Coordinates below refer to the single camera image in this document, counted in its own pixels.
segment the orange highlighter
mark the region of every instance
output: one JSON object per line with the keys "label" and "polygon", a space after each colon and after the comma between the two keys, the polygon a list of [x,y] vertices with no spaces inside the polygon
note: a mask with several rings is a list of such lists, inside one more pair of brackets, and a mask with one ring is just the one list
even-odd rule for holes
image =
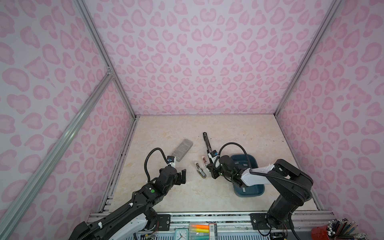
{"label": "orange highlighter", "polygon": [[192,225],[192,227],[201,228],[201,229],[209,229],[208,225],[200,225],[200,224]]}

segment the beige marble surface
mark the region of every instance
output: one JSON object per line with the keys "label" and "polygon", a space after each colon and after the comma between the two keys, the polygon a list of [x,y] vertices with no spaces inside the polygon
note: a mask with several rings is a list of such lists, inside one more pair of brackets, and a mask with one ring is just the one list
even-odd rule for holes
{"label": "beige marble surface", "polygon": [[[223,177],[213,179],[207,171],[203,179],[196,171],[194,162],[202,165],[206,156],[203,132],[208,133],[213,149],[217,151],[227,142],[237,142],[248,154],[255,157],[258,166],[273,164],[279,158],[297,166],[273,115],[229,116],[150,116],[140,117],[132,145],[113,197],[110,211],[131,199],[133,191],[146,184],[144,160],[155,147],[170,155],[187,138],[193,142],[184,158],[176,163],[176,169],[187,169],[187,183],[175,185],[154,209],[158,212],[205,212],[205,211],[263,211],[268,210],[279,193],[272,185],[265,185],[265,192],[258,197],[236,196],[233,186]],[[222,155],[242,153],[234,145],[224,148]],[[159,151],[148,161],[151,179],[165,167]],[[298,210],[317,210],[313,200]]]}

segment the pink leopard print wall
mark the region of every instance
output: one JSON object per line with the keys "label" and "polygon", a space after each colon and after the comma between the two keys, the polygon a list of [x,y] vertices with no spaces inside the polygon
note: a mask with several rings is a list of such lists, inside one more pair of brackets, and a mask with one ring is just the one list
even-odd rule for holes
{"label": "pink leopard print wall", "polygon": [[87,0],[136,114],[273,113],[330,0]]}
{"label": "pink leopard print wall", "polygon": [[71,0],[0,3],[0,218],[106,69]]}
{"label": "pink leopard print wall", "polygon": [[110,83],[10,239],[68,239],[97,210],[130,123]]}
{"label": "pink leopard print wall", "polygon": [[383,1],[348,0],[278,121],[326,209],[384,234]]}

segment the green highlighter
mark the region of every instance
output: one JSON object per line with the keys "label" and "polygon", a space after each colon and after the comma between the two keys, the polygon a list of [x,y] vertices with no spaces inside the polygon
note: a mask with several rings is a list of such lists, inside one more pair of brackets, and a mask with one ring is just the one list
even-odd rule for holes
{"label": "green highlighter", "polygon": [[209,240],[209,235],[205,235],[205,236],[193,236],[193,237],[190,237],[191,240]]}

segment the alarm clock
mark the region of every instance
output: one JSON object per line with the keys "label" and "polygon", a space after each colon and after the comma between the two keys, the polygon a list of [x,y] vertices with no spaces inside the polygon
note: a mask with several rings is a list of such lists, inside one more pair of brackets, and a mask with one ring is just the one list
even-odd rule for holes
{"label": "alarm clock", "polygon": [[177,228],[175,230],[174,240],[188,240],[188,229],[187,228]]}

